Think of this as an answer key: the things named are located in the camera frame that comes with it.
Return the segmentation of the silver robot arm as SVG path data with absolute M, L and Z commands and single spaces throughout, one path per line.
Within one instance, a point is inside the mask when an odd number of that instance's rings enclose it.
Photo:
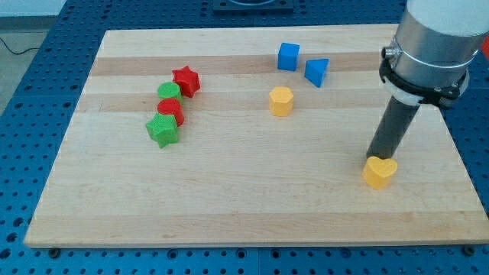
M 423 104 L 451 108 L 469 84 L 468 66 L 488 35 L 488 0 L 409 0 L 379 77 L 391 94 L 367 157 L 394 155 Z

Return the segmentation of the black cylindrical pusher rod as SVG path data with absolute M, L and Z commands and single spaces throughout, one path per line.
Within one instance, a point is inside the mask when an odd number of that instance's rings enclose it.
M 406 105 L 391 96 L 369 145 L 366 158 L 391 158 L 400 145 L 418 109 L 418 105 Z

